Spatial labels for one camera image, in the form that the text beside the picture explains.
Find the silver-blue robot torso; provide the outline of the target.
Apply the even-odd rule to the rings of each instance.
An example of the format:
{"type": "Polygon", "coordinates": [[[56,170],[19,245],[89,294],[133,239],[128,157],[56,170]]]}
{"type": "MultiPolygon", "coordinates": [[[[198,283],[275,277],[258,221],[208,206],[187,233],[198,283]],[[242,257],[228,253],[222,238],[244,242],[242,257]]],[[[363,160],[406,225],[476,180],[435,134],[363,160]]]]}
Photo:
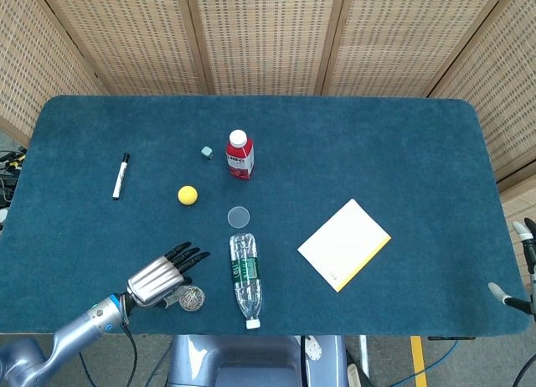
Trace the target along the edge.
{"type": "Polygon", "coordinates": [[[348,387],[334,335],[178,335],[167,387],[348,387]]]}

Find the clear round plastic lid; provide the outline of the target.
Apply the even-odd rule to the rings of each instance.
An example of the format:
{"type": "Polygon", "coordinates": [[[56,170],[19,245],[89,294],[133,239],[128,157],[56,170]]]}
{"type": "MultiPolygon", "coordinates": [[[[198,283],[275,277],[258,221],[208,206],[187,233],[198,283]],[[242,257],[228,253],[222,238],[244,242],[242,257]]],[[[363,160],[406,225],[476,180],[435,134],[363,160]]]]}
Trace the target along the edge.
{"type": "Polygon", "coordinates": [[[243,229],[250,222],[250,212],[244,206],[234,206],[229,210],[227,220],[231,227],[243,229]]]}

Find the yellow foam ball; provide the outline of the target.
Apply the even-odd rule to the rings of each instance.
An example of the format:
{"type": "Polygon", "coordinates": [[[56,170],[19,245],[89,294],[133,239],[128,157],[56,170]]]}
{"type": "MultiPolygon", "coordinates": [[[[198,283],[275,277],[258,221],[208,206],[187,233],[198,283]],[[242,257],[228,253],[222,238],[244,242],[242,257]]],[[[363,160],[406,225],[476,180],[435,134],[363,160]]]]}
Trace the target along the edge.
{"type": "Polygon", "coordinates": [[[194,186],[185,185],[178,190],[178,201],[182,205],[190,206],[197,202],[198,191],[194,186]]]}

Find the white marker black cap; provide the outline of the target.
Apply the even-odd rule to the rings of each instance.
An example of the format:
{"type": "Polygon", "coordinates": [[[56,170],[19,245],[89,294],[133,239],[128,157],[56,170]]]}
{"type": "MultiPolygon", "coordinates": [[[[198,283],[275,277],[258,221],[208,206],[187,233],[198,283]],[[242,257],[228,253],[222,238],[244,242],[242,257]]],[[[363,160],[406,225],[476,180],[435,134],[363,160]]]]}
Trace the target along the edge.
{"type": "Polygon", "coordinates": [[[114,186],[114,189],[113,189],[113,192],[112,192],[112,199],[113,200],[118,200],[120,198],[120,196],[121,196],[121,188],[122,188],[122,184],[123,184],[123,181],[124,181],[124,177],[125,177],[125,174],[126,174],[126,169],[127,169],[129,160],[130,160],[130,154],[128,152],[125,152],[123,154],[123,158],[121,160],[121,165],[120,165],[120,168],[119,168],[119,172],[118,172],[117,177],[116,177],[116,183],[115,183],[115,186],[114,186]]]}

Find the red NFC juice bottle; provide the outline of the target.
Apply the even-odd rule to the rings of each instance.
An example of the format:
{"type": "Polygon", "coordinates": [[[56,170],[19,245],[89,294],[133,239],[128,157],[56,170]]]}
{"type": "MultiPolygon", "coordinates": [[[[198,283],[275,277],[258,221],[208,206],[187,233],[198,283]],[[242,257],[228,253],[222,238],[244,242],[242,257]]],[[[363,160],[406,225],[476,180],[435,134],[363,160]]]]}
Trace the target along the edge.
{"type": "Polygon", "coordinates": [[[239,179],[250,180],[255,165],[255,150],[254,143],[246,132],[233,130],[229,134],[225,151],[230,174],[239,179]]]}

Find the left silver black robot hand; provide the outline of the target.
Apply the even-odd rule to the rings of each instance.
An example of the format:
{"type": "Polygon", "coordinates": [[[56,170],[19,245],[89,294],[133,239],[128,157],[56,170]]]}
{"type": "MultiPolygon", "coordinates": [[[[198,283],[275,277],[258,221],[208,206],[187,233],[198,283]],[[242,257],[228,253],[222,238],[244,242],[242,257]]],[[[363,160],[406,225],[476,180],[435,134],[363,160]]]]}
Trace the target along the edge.
{"type": "Polygon", "coordinates": [[[153,307],[169,296],[186,280],[186,272],[208,258],[208,251],[183,242],[165,255],[159,256],[126,283],[126,292],[121,295],[127,312],[134,307],[153,307]]]}

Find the woven rattan screen panel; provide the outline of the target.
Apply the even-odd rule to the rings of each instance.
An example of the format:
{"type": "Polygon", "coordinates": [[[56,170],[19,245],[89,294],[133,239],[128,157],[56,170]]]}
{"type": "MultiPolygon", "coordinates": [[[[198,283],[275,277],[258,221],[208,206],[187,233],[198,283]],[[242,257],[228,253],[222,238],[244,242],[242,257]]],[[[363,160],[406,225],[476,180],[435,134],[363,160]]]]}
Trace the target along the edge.
{"type": "Polygon", "coordinates": [[[428,96],[500,0],[338,0],[322,95],[428,96]]]}
{"type": "Polygon", "coordinates": [[[536,0],[497,0],[432,94],[476,108],[507,223],[536,220],[536,0]]]}
{"type": "Polygon", "coordinates": [[[107,93],[46,0],[0,0],[1,131],[26,147],[49,99],[107,93]]]}
{"type": "Polygon", "coordinates": [[[344,0],[188,0],[213,95],[320,95],[344,0]]]}
{"type": "Polygon", "coordinates": [[[45,0],[115,95],[211,91],[190,0],[45,0]]]}

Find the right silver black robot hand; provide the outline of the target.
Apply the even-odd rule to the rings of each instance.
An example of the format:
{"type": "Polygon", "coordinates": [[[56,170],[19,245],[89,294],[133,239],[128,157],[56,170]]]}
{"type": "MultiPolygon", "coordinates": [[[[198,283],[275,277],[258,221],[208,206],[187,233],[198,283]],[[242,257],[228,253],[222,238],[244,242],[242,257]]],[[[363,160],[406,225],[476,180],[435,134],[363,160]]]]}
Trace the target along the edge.
{"type": "Polygon", "coordinates": [[[523,245],[523,254],[530,280],[530,300],[524,301],[512,297],[493,282],[488,283],[488,288],[503,305],[533,316],[536,321],[536,222],[530,218],[525,218],[524,224],[513,221],[513,228],[523,245]]]}

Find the clear green-label water bottle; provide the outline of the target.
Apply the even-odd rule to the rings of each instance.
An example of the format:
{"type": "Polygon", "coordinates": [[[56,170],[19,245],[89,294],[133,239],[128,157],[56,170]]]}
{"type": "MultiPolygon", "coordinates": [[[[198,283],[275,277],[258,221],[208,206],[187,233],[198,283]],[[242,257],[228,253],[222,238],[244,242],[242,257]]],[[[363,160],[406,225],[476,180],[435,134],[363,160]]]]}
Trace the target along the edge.
{"type": "Polygon", "coordinates": [[[251,233],[232,235],[229,238],[234,294],[248,330],[260,327],[260,310],[263,302],[258,252],[251,233]]]}

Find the yellow floor tape strip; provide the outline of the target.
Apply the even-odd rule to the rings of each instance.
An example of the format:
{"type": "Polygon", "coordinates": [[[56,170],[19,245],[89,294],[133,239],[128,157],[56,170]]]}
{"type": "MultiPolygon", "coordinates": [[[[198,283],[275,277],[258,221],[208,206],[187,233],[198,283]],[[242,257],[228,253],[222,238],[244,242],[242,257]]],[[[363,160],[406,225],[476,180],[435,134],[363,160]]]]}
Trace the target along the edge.
{"type": "Polygon", "coordinates": [[[416,373],[415,387],[428,387],[427,378],[425,375],[425,361],[421,337],[411,336],[410,346],[414,372],[416,373]]]}

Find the white table leg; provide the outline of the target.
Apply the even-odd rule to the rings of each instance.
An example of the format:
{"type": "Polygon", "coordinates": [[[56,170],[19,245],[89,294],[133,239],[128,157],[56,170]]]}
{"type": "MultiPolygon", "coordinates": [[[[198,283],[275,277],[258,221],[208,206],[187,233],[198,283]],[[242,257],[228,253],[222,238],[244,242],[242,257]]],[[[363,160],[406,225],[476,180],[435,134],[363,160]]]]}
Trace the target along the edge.
{"type": "Polygon", "coordinates": [[[367,336],[359,335],[358,344],[359,344],[359,357],[360,357],[361,369],[363,373],[367,377],[369,377],[369,352],[368,352],[368,345],[367,345],[367,336]]]}

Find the blue carpet table mat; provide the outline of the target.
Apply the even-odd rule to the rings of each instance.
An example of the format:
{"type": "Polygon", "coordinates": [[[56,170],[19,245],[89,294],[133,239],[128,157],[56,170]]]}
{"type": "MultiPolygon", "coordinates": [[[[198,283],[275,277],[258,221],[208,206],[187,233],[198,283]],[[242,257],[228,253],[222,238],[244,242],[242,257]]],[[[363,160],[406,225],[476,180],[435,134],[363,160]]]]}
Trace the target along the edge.
{"type": "Polygon", "coordinates": [[[488,289],[524,294],[465,101],[60,95],[39,115],[0,236],[0,333],[51,333],[185,241],[210,253],[189,272],[205,304],[136,308],[132,330],[245,333],[229,257],[237,205],[257,243],[262,334],[482,337],[528,327],[488,289]],[[235,129],[254,143],[250,180],[229,172],[235,129]],[[190,206],[178,201],[185,185],[198,191],[190,206]],[[391,240],[335,292],[298,248],[351,199],[391,240]]]}

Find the white notebook yellow spine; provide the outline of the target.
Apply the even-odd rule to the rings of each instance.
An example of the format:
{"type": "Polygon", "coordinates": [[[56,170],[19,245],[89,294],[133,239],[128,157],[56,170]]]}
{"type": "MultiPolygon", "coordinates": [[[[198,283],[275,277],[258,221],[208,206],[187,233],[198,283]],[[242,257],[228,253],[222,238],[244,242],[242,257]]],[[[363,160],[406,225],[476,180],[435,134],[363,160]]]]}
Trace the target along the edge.
{"type": "Polygon", "coordinates": [[[303,242],[298,252],[335,292],[340,292],[390,240],[391,236],[351,199],[303,242]]]}

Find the clear round paper clip container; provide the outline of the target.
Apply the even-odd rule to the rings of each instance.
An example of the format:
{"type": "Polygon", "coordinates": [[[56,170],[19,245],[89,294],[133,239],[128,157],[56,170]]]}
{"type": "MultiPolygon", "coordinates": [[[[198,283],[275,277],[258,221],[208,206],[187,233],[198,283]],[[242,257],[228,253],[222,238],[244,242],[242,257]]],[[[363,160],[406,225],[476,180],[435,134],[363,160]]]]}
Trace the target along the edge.
{"type": "Polygon", "coordinates": [[[197,286],[188,285],[178,288],[178,303],[187,312],[198,311],[205,302],[205,294],[197,286]]]}

